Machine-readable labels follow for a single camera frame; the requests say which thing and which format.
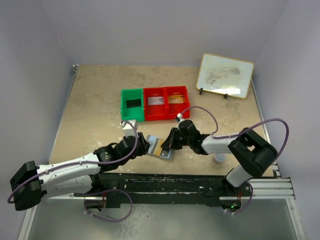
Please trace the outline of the gold card in bin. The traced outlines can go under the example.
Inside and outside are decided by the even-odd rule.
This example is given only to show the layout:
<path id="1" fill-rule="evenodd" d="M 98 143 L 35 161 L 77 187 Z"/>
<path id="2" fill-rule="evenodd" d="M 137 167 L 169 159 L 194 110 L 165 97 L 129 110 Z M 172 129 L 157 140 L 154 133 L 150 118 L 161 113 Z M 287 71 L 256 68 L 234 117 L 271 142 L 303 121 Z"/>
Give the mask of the gold card in bin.
<path id="1" fill-rule="evenodd" d="M 184 96 L 180 94 L 176 95 L 169 95 L 168 96 L 168 103 L 169 104 L 183 104 L 184 101 Z"/>

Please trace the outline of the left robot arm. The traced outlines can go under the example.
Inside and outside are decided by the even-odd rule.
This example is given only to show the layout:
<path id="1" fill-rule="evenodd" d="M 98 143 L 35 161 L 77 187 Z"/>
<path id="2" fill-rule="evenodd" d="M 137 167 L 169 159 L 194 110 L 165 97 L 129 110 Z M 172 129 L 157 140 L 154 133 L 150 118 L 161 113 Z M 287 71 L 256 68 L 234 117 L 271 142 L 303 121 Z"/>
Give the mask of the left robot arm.
<path id="1" fill-rule="evenodd" d="M 115 170 L 129 160 L 146 155 L 149 148 L 150 144 L 139 132 L 137 136 L 125 136 L 119 143 L 110 143 L 62 163 L 36 165 L 34 161 L 28 161 L 10 179 L 11 194 L 7 202 L 13 204 L 16 211 L 30 209 L 44 196 L 57 196 L 60 184 L 65 181 L 80 186 L 80 177 L 86 177 L 83 183 L 85 190 L 91 196 L 98 196 L 103 191 L 103 184 L 91 176 Z"/>

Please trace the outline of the green bin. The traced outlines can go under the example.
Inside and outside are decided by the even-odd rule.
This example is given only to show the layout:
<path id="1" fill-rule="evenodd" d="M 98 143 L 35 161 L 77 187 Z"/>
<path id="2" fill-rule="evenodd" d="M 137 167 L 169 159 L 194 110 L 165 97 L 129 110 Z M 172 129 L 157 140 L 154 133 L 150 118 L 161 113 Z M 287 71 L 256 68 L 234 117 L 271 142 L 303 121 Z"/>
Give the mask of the green bin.
<path id="1" fill-rule="evenodd" d="M 141 107 L 127 108 L 126 101 L 133 99 L 141 99 Z M 120 113 L 122 120 L 145 121 L 144 94 L 142 88 L 123 89 L 121 91 Z"/>

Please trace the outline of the yellow framed whiteboard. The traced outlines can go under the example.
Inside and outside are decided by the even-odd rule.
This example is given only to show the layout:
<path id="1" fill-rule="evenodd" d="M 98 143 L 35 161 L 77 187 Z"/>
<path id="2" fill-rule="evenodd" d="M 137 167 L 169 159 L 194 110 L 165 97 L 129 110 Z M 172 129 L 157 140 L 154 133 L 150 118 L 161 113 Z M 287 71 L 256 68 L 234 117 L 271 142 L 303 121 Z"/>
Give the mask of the yellow framed whiteboard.
<path id="1" fill-rule="evenodd" d="M 250 61 L 211 53 L 202 55 L 196 88 L 204 92 L 245 99 L 248 95 L 255 64 Z"/>

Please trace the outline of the black card in bin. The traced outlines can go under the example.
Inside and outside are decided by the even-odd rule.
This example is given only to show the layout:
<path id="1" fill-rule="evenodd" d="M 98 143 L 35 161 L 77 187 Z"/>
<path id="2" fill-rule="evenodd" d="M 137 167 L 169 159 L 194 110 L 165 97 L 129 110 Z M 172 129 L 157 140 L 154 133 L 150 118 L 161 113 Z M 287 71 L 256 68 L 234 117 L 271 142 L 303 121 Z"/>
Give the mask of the black card in bin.
<path id="1" fill-rule="evenodd" d="M 130 99 L 126 101 L 126 107 L 129 108 L 139 108 L 142 106 L 142 101 L 140 98 Z"/>

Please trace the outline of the silver card in bin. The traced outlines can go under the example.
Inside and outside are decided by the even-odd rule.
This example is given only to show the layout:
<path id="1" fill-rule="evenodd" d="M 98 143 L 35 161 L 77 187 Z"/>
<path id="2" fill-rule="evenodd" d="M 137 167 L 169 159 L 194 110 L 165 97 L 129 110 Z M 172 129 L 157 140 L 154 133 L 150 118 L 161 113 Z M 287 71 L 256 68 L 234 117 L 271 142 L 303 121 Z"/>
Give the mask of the silver card in bin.
<path id="1" fill-rule="evenodd" d="M 147 98 L 147 104 L 149 106 L 157 106 L 164 104 L 164 98 L 162 96 L 151 96 Z"/>

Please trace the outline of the grey leather card holder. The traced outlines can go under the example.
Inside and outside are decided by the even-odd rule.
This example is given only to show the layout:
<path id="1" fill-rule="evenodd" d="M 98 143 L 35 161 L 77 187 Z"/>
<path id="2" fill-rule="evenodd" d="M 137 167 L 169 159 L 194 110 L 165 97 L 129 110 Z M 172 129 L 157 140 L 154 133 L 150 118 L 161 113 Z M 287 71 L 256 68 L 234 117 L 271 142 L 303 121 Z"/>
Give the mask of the grey leather card holder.
<path id="1" fill-rule="evenodd" d="M 159 158 L 159 159 L 163 159 L 163 160 L 170 160 L 172 158 L 172 156 L 173 156 L 173 150 L 172 149 L 162 149 L 160 157 L 152 156 L 152 155 L 149 155 L 149 156 L 155 157 L 155 158 Z"/>

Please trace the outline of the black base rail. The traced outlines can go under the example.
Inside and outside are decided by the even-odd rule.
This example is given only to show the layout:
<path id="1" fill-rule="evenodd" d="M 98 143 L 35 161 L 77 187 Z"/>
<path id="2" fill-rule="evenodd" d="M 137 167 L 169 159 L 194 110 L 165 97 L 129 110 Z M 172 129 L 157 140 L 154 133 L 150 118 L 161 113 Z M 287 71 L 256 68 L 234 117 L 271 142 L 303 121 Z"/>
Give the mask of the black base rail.
<path id="1" fill-rule="evenodd" d="M 121 204 L 205 205 L 219 207 L 250 197 L 248 183 L 232 187 L 218 175 L 142 174 L 105 172 L 92 175 L 92 184 L 77 197 L 105 196 L 107 208 Z"/>

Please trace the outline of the small clear cup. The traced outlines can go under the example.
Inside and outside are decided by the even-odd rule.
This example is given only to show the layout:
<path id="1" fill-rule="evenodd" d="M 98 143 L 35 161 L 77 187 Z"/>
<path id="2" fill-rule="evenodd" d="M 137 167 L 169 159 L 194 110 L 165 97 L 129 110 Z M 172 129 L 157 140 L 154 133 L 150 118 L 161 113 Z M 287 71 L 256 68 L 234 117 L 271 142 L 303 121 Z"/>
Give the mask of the small clear cup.
<path id="1" fill-rule="evenodd" d="M 215 153 L 212 155 L 212 160 L 217 164 L 222 164 L 226 161 L 226 155 L 224 153 Z"/>

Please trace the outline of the black whiteboard stand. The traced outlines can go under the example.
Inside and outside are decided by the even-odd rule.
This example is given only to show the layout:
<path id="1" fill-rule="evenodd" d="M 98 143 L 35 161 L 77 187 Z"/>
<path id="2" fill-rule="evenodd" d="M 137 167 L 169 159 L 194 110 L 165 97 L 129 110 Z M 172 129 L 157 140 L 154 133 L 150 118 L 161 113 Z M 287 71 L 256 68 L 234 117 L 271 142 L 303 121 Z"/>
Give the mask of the black whiteboard stand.
<path id="1" fill-rule="evenodd" d="M 204 92 L 204 89 L 203 89 L 203 88 L 200 88 L 200 89 L 199 89 L 199 95 L 201 95 L 203 92 Z M 224 98 L 224 99 L 227 99 L 228 96 L 229 96 L 229 95 L 226 93 L 226 94 L 223 95 L 223 98 Z"/>

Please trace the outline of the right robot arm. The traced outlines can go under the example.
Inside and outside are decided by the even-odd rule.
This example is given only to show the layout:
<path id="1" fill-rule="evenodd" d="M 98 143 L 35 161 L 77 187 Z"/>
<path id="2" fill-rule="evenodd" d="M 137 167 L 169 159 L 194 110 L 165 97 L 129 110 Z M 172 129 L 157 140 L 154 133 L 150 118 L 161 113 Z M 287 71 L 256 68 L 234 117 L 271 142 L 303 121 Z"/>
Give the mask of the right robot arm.
<path id="1" fill-rule="evenodd" d="M 232 154 L 236 158 L 239 165 L 222 183 L 222 190 L 228 196 L 235 195 L 249 179 L 261 177 L 278 155 L 270 143 L 248 127 L 234 136 L 213 137 L 200 133 L 191 120 L 183 120 L 173 127 L 161 145 L 168 150 L 180 150 L 184 146 L 198 155 Z"/>

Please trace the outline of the red bin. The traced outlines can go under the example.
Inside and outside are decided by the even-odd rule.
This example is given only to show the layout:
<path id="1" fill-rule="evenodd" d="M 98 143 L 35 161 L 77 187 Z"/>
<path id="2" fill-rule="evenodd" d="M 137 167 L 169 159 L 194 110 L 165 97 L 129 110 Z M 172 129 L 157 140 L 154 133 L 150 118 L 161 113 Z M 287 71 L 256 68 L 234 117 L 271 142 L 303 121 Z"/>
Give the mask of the red bin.
<path id="1" fill-rule="evenodd" d="M 173 120 L 178 113 L 190 107 L 190 101 L 188 97 L 188 90 L 186 86 L 166 86 L 167 93 L 167 109 L 168 109 L 168 119 Z M 183 95 L 184 103 L 182 104 L 169 104 L 168 96 L 170 95 Z"/>
<path id="2" fill-rule="evenodd" d="M 163 105 L 148 105 L 148 97 L 162 96 L 164 100 Z M 150 121 L 164 121 L 167 119 L 167 106 L 165 100 L 165 89 L 163 87 L 153 87 L 143 89 L 144 102 L 144 120 Z"/>

